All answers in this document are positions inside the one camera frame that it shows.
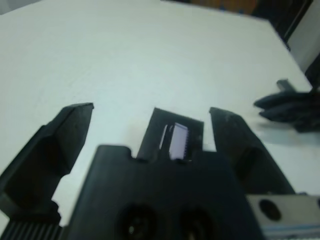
white surface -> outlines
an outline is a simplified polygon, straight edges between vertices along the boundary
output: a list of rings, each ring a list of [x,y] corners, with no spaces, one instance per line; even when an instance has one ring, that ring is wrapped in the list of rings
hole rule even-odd
[[[143,0],[44,0],[0,16],[0,169],[69,104],[93,102],[86,143],[53,199],[62,224],[100,144],[135,156],[154,107],[205,122],[210,107],[243,116],[296,191],[320,194],[319,136],[258,116],[253,102],[304,75],[268,22]],[[2,219],[0,226],[5,225]]]
[[[314,0],[288,41],[291,54],[305,72],[320,53],[320,0]]]

screw hole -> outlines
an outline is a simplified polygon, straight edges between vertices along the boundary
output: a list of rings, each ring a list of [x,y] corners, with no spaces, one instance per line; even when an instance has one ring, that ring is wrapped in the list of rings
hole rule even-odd
[[[210,216],[200,208],[185,210],[180,215],[183,239],[212,240],[216,226]]]
[[[125,240],[150,240],[157,230],[157,217],[150,207],[133,204],[121,213],[119,227]]]
[[[270,200],[261,200],[260,209],[272,221],[279,221],[281,219],[281,213],[278,207]]]

